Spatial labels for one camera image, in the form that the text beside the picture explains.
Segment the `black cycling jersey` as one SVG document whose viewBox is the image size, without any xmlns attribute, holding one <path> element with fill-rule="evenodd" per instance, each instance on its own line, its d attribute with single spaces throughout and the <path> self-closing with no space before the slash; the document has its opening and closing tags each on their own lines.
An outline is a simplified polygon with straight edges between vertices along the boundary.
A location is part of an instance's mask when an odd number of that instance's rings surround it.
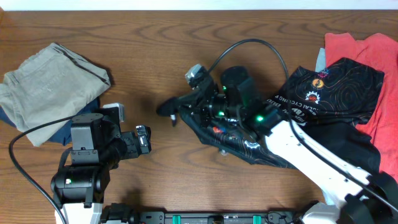
<svg viewBox="0 0 398 224">
<path fill-rule="evenodd" d="M 268 99 L 253 80 L 262 101 L 290 113 L 306 133 L 337 155 L 377 172 L 381 155 L 370 136 L 356 126 L 368 123 L 373 115 L 383 78 L 380 71 L 341 58 L 321 72 L 299 67 Z"/>
</svg>

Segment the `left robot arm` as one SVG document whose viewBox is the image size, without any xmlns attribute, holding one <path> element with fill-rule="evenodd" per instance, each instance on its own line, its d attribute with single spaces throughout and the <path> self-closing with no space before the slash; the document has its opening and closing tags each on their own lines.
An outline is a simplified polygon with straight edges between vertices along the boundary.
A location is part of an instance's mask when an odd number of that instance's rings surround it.
<svg viewBox="0 0 398 224">
<path fill-rule="evenodd" d="M 150 127 L 123 132 L 123 120 L 119 104 L 72 119 L 73 146 L 62 154 L 51 181 L 57 223 L 139 223 L 139 215 L 129 206 L 103 205 L 111 170 L 121 160 L 151 151 Z"/>
</svg>

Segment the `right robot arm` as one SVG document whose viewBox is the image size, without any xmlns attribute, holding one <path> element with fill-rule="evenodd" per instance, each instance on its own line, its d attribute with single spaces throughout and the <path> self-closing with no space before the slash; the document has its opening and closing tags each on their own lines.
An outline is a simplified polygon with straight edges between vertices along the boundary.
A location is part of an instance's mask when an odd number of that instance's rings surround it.
<svg viewBox="0 0 398 224">
<path fill-rule="evenodd" d="M 201 143 L 250 164 L 298 169 L 331 204 L 312 205 L 300 223 L 396 223 L 397 182 L 386 173 L 337 155 L 276 106 L 262 101 L 244 67 L 224 71 L 220 83 L 201 65 L 185 76 L 192 91 L 170 98 L 159 116 L 181 118 Z"/>
</svg>

